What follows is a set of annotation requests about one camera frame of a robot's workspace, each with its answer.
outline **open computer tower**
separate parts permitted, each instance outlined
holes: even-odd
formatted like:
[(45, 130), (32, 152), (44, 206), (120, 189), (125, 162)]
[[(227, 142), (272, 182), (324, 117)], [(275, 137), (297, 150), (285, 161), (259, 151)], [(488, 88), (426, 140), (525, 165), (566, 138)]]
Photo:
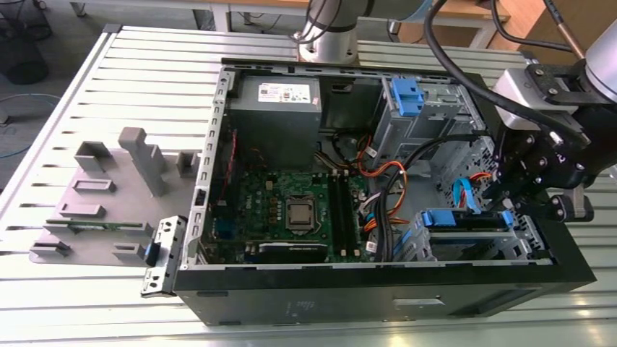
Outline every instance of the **open computer tower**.
[[(481, 317), (594, 281), (562, 223), (482, 199), (504, 125), (444, 73), (225, 60), (211, 112), (201, 153), (172, 163), (151, 146), (159, 161), (133, 157), (137, 171), (173, 166), (161, 178), (180, 182), (156, 196), (153, 178), (131, 173), (155, 201), (144, 217), (80, 209), (71, 190), (120, 192), (92, 163), (121, 162), (80, 148), (81, 181), (35, 262), (144, 266), (141, 295), (180, 296), (208, 325)], [(478, 136), (422, 153), (406, 185), (382, 190), (398, 169), (364, 174), (448, 134)], [(144, 136), (127, 131), (120, 143), (137, 145), (121, 147), (140, 150)], [(389, 207), (405, 192), (389, 249), (370, 225), (378, 192)]]

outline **white label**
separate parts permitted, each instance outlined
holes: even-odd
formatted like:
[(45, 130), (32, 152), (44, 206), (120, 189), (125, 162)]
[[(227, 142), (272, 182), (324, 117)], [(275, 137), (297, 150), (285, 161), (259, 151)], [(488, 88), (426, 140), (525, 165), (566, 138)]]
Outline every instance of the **white label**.
[(370, 146), (366, 146), (365, 152), (372, 158), (374, 158), (374, 156), (377, 155), (377, 151), (373, 150), (373, 148)]
[(310, 103), (309, 85), (263, 83), (257, 101), (261, 103)]
[(366, 252), (377, 253), (377, 244), (374, 242), (366, 242)]

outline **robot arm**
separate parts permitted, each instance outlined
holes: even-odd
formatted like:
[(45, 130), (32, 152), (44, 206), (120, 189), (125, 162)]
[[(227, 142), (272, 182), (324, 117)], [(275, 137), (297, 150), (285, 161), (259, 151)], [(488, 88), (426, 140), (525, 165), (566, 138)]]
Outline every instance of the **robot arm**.
[[(525, 70), (506, 71), (500, 78), (497, 93), (580, 127), (590, 142), (582, 149), (566, 146), (556, 150), (558, 138), (542, 136), (534, 124), (498, 109), (505, 127), (493, 154), (496, 181), (482, 194), (493, 203), (558, 221), (593, 219), (584, 189), (617, 164), (616, 47), (617, 22), (573, 67), (532, 64)], [(564, 193), (540, 197), (538, 192), (548, 188), (564, 189)]]
[(425, 0), (310, 0), (307, 23), (292, 40), (304, 61), (352, 64), (357, 59), (358, 17), (408, 18)]
[[(433, 5), (424, 31), (444, 68), (472, 93), (494, 103), (500, 114), (501, 124), (493, 127), (497, 170), (484, 198), (494, 206), (502, 204), (538, 218), (589, 221), (594, 212), (584, 189), (617, 164), (617, 22), (585, 59), (553, 2), (544, 2), (581, 60), (572, 67), (530, 64), (526, 69), (509, 69), (493, 92), (464, 83), (464, 73), (432, 34), (434, 14), (445, 0)], [(304, 30), (292, 37), (300, 59), (353, 64), (357, 18), (408, 18), (425, 4), (424, 0), (312, 0)], [(549, 188), (564, 189), (564, 193), (548, 197), (544, 191)]]

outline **aluminum extrusion table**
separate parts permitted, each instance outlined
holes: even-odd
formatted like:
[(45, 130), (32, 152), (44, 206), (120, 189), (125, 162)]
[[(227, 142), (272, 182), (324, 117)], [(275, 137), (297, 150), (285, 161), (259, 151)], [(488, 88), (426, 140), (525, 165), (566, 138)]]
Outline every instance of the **aluminum extrusion table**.
[[(365, 66), (441, 68), (426, 46), (361, 41), (358, 51)], [(488, 85), (505, 68), (525, 65), (505, 51), (449, 54)], [(145, 27), (101, 34), (0, 195), (0, 344), (616, 345), (617, 185), (608, 175), (588, 190), (594, 221), (570, 224), (598, 282), (482, 319), (205, 327), (180, 299), (140, 298), (143, 268), (31, 263), (28, 249), (72, 177), (83, 140), (116, 148), (123, 127), (143, 127), (164, 152), (201, 149), (221, 57), (292, 61), (295, 48), (276, 35)]]

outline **black computer chassis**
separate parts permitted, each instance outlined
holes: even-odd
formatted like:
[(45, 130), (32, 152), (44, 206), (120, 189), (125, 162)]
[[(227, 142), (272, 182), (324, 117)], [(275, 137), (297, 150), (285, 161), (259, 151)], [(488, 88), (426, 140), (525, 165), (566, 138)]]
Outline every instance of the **black computer chassis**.
[[(478, 74), (468, 76), (485, 87)], [(472, 99), (497, 138), (504, 130), (497, 110), (474, 95)], [(177, 270), (173, 291), (207, 325), (486, 317), (596, 281), (565, 224), (534, 222), (553, 265)]]

